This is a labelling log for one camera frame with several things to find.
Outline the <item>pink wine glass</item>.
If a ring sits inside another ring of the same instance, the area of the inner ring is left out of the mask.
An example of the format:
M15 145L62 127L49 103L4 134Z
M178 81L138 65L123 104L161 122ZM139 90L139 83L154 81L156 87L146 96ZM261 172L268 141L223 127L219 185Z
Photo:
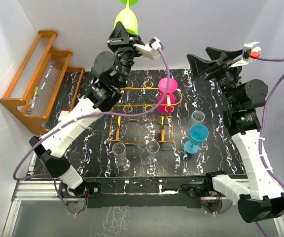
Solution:
M158 88L161 91L161 94L158 97L158 102L161 101L162 98L164 97L164 92L167 89L167 82L168 82L168 79L163 78L158 83ZM164 116L165 114L170 114L171 112L174 111L174 108L175 108L174 104L176 103L174 92L177 90L177 88L178 88L177 81L173 78L170 78L168 92L165 96L165 99L162 101L161 105L158 107L158 111L161 113L161 115Z

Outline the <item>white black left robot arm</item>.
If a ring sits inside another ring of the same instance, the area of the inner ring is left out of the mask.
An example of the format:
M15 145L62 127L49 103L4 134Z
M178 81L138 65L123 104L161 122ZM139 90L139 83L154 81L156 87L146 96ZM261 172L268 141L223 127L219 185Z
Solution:
M93 83L66 118L40 138L31 138L35 153L53 178L60 179L72 196L86 192L86 182L64 154L70 144L92 123L109 112L122 97L134 58L140 54L136 44L143 44L136 27L117 22L107 39L109 50L99 53L91 68Z

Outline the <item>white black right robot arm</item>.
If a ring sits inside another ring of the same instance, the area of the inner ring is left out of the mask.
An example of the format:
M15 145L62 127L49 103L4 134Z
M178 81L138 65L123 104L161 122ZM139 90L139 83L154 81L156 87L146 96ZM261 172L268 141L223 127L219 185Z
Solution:
M225 195L247 223L281 217L284 185L273 174L263 146L265 120L256 113L259 107L266 109L273 91L259 79L242 82L240 77L243 66L261 59L260 43L246 43L236 51L207 47L206 53L208 59L194 54L188 54L187 59L194 78L215 79L227 99L229 108L223 121L242 158L249 187L224 171L215 171L205 175L197 190L210 196Z

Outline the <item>green wine glass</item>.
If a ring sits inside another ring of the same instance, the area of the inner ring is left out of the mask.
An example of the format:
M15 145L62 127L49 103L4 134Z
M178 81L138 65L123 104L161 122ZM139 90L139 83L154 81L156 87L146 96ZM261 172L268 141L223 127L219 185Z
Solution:
M125 5L125 8L116 16L114 27L118 22L121 22L128 32L137 35L138 20L135 13L130 9L130 6L138 3L138 0L120 0L120 2Z

